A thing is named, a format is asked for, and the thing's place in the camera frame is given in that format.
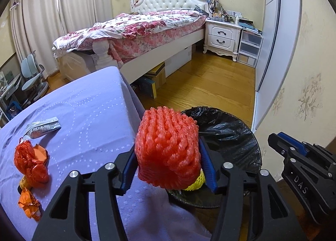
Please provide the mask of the orange snack wrapper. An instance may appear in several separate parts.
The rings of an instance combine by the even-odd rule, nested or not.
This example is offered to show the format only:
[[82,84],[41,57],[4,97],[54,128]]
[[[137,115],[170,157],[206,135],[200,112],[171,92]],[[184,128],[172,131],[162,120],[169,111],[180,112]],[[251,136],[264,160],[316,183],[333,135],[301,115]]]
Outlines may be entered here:
[[28,218],[32,218],[35,221],[40,221],[41,203],[34,197],[34,195],[27,189],[24,188],[19,197],[18,206],[24,211]]

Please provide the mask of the red-orange plastic bag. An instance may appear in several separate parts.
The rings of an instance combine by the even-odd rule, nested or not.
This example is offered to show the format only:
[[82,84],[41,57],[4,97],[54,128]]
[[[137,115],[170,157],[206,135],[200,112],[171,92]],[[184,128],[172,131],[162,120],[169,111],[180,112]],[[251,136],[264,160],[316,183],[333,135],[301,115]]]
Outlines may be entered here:
[[35,160],[33,147],[29,140],[21,141],[15,148],[14,164],[33,188],[42,188],[49,182],[49,172],[47,165]]

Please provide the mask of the yellow foam fruit net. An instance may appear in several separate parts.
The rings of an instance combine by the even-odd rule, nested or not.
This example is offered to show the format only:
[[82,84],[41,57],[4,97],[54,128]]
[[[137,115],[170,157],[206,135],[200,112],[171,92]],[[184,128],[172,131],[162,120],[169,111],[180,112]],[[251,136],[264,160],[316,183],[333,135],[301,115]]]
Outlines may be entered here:
[[203,184],[205,184],[205,174],[202,169],[200,170],[191,170],[187,173],[186,177],[187,187],[183,190],[185,191],[195,191],[200,189]]

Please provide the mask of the grey-white foil pouch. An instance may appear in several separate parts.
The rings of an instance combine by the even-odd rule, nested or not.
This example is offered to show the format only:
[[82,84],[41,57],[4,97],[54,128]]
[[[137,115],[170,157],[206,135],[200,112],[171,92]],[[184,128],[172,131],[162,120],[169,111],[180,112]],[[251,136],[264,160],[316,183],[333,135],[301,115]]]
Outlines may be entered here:
[[24,139],[37,139],[48,133],[61,129],[61,124],[57,117],[30,123],[27,125]]

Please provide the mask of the orange foam fruit net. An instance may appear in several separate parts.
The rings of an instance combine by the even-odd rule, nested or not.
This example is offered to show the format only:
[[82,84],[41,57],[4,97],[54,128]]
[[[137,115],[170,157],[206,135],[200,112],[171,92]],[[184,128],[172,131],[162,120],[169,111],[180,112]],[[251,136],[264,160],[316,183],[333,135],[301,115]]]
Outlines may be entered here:
[[138,178],[152,186],[185,190],[201,174],[197,121],[166,106],[144,112],[134,152]]

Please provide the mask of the orange paper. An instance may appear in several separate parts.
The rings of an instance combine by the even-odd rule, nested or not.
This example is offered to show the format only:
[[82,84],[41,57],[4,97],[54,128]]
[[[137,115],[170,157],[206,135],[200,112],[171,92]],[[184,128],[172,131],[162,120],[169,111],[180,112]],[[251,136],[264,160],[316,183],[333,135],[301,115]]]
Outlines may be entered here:
[[44,165],[46,165],[49,159],[47,150],[42,146],[40,146],[39,144],[36,144],[33,147],[33,150],[35,154],[35,160],[41,161]]

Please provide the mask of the black-lined trash bin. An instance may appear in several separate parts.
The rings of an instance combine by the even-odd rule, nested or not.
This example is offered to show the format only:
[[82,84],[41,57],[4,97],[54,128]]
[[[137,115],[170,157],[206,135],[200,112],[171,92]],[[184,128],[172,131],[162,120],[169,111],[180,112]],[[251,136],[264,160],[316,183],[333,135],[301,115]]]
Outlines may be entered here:
[[[199,126],[211,150],[221,154],[225,161],[241,170],[257,173],[262,166],[259,144],[251,129],[236,116],[214,107],[198,106],[184,110]],[[220,207],[221,196],[211,193],[206,184],[195,191],[168,190],[169,202],[185,209],[215,209]]]

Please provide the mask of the purple tablecloth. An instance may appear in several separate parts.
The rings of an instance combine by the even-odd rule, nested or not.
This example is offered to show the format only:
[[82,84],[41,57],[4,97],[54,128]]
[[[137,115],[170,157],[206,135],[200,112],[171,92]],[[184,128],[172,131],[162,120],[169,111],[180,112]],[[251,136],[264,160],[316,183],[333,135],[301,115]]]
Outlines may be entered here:
[[[25,240],[37,223],[18,206],[22,174],[14,152],[29,124],[58,118],[60,130],[33,140],[49,154],[50,180],[34,191],[47,207],[68,173],[96,172],[131,149],[144,109],[119,70],[108,67],[47,94],[1,129],[1,205]],[[187,210],[170,203],[164,189],[138,178],[117,198],[129,240],[209,240],[211,235]]]

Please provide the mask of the white nightstand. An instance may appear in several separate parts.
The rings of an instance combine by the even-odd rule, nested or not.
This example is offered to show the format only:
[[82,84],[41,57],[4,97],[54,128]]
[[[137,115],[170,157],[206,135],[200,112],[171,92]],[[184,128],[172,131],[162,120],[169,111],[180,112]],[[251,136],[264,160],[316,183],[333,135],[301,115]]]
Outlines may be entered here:
[[205,43],[203,53],[211,51],[218,56],[232,57],[236,62],[242,27],[235,23],[206,20]]

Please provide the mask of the light blue desk chair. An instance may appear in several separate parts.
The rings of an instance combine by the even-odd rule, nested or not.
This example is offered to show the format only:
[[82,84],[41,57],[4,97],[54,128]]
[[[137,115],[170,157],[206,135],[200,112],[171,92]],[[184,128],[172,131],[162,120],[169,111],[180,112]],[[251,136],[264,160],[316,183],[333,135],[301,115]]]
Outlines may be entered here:
[[33,104],[46,95],[49,89],[49,83],[43,80],[44,70],[45,67],[42,64],[37,64],[35,61],[35,51],[21,62],[21,74],[26,79],[26,82],[22,86],[22,91],[31,91],[23,104],[24,107]]

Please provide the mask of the white storage box under bed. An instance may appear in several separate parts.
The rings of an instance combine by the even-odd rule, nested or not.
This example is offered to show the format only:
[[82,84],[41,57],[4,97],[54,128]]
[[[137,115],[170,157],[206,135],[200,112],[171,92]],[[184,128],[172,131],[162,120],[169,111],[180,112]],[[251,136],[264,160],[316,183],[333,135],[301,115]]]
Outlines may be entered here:
[[192,46],[185,48],[176,55],[173,55],[165,61],[165,75],[166,77],[173,74],[175,71],[183,67],[192,58]]

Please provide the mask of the cardboard box under bed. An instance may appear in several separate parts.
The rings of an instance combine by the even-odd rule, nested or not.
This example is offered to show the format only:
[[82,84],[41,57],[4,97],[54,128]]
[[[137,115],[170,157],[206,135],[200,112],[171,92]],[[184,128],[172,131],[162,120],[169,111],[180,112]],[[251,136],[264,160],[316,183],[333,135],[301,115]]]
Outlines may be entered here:
[[137,86],[143,93],[146,93],[155,99],[157,97],[157,90],[165,83],[165,63],[161,63],[137,79],[135,81],[135,86]]

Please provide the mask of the sliding wardrobe door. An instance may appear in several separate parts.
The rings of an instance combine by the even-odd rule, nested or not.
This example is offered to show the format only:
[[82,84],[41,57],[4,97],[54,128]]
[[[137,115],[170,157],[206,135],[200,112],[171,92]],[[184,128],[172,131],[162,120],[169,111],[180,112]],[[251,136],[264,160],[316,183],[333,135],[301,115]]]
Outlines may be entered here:
[[265,0],[253,131],[262,123],[284,82],[298,40],[301,13],[302,0]]

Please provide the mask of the white bed with headboard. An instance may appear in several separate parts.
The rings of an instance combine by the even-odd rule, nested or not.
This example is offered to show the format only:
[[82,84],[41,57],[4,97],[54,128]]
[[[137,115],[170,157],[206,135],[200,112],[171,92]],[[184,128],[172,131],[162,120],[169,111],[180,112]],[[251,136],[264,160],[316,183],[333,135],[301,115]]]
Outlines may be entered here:
[[129,14],[59,37],[52,51],[70,81],[118,67],[129,83],[205,37],[215,0],[130,0]]

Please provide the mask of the beige curtains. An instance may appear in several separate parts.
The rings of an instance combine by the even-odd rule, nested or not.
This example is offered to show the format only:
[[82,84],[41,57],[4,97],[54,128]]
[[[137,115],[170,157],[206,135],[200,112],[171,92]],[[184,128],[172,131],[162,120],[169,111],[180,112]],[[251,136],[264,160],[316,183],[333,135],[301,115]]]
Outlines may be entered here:
[[52,47],[70,32],[112,19],[112,0],[11,0],[10,20],[19,61],[34,53],[44,77],[58,71]]

